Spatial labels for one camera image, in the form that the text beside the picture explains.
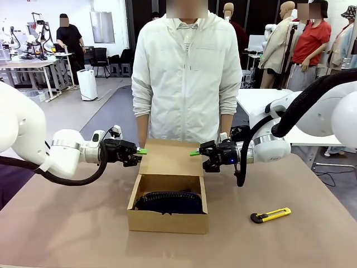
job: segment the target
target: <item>black pants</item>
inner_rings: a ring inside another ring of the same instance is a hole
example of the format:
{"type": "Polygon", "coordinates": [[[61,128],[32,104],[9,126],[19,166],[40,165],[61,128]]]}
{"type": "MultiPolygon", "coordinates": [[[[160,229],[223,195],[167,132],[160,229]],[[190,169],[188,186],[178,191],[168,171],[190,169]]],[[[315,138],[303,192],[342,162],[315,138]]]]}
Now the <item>black pants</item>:
{"type": "Polygon", "coordinates": [[[73,83],[79,85],[77,72],[84,69],[84,53],[81,51],[72,54],[69,58],[69,62],[73,73],[73,83]]]}

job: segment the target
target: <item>hood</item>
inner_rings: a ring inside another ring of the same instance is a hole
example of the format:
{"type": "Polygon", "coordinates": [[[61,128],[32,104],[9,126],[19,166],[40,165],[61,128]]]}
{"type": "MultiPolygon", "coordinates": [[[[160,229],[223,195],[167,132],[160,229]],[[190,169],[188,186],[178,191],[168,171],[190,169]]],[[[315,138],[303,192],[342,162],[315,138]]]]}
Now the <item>hood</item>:
{"type": "MultiPolygon", "coordinates": [[[[201,23],[200,23],[200,28],[203,30],[207,27],[210,27],[216,23],[219,23],[220,21],[222,21],[223,19],[218,17],[216,14],[211,13],[210,11],[208,12],[208,16],[207,18],[203,18],[201,23]]],[[[168,28],[170,29],[175,29],[175,23],[173,22],[173,19],[171,18],[167,18],[166,14],[162,16],[162,18],[160,18],[159,20],[162,20],[168,28]]]]}

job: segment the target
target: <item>shirt collar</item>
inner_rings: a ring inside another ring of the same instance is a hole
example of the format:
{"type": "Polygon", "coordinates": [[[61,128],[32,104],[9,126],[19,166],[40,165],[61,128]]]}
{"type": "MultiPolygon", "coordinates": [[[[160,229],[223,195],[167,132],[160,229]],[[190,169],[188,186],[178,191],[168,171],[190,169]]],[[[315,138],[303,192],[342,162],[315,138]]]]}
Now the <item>shirt collar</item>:
{"type": "Polygon", "coordinates": [[[173,18],[173,22],[174,22],[175,28],[177,30],[187,29],[187,28],[198,29],[198,27],[200,26],[200,24],[202,22],[202,18],[197,19],[197,21],[195,23],[190,24],[190,25],[182,22],[179,18],[173,18]]]}

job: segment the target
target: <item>box flap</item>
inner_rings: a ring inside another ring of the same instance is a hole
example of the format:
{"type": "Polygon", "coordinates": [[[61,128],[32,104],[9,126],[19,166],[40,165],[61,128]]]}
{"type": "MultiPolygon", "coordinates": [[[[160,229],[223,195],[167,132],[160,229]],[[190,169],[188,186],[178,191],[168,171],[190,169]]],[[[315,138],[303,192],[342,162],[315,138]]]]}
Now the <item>box flap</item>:
{"type": "Polygon", "coordinates": [[[202,157],[190,156],[199,143],[148,139],[140,174],[203,176],[202,157]]]}

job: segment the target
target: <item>cardboard box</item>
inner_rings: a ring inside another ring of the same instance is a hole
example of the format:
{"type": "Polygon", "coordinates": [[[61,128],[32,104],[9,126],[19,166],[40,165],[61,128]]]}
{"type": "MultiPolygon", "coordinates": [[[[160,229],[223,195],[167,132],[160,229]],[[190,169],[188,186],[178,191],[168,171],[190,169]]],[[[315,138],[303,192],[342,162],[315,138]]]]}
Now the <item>cardboard box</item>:
{"type": "Polygon", "coordinates": [[[197,233],[208,232],[208,210],[201,156],[190,157],[198,143],[148,140],[128,205],[131,231],[197,233]],[[191,189],[202,199],[204,214],[164,214],[135,209],[135,202],[150,192],[191,189]]]}

